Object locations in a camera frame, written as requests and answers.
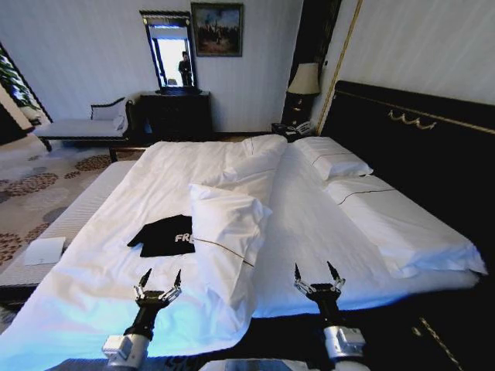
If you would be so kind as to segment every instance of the picture frame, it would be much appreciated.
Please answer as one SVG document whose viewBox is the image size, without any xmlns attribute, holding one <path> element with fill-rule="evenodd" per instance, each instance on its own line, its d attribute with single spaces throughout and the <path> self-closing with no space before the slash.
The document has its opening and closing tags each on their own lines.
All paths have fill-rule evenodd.
<svg viewBox="0 0 495 371">
<path fill-rule="evenodd" d="M 244 5 L 191 3 L 196 56 L 242 56 Z"/>
</svg>

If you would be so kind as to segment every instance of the table lamp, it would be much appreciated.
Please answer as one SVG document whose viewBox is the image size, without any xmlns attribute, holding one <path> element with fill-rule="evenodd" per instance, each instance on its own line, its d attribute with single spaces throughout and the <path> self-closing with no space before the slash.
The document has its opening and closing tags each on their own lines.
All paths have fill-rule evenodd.
<svg viewBox="0 0 495 371">
<path fill-rule="evenodd" d="M 297 128 L 309 119 L 312 101 L 319 93 L 318 63 L 301 63 L 287 89 L 282 123 Z"/>
</svg>

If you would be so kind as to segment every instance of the chaise lounge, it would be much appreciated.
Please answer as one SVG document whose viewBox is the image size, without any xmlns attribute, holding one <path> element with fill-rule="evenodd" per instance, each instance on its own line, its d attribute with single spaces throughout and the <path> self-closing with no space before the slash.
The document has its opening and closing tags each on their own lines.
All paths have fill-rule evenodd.
<svg viewBox="0 0 495 371">
<path fill-rule="evenodd" d="M 48 151 L 49 140 L 126 142 L 136 131 L 136 102 L 122 97 L 110 104 L 92 104 L 91 118 L 66 119 L 38 127 L 34 134 Z"/>
</svg>

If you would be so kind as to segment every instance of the white paper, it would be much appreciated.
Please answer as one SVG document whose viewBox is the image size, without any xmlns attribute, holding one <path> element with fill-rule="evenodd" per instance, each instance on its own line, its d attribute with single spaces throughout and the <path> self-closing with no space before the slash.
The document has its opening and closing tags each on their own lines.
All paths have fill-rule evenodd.
<svg viewBox="0 0 495 371">
<path fill-rule="evenodd" d="M 54 264 L 60 259 L 65 237 L 39 238 L 24 254 L 24 265 Z"/>
</svg>

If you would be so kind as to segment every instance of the black headboard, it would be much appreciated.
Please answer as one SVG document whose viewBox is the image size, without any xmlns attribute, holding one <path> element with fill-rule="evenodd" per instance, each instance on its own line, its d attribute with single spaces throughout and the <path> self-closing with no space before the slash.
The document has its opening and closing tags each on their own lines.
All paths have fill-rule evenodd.
<svg viewBox="0 0 495 371">
<path fill-rule="evenodd" d="M 493 272 L 495 106 L 339 81 L 322 131 L 470 238 Z"/>
</svg>

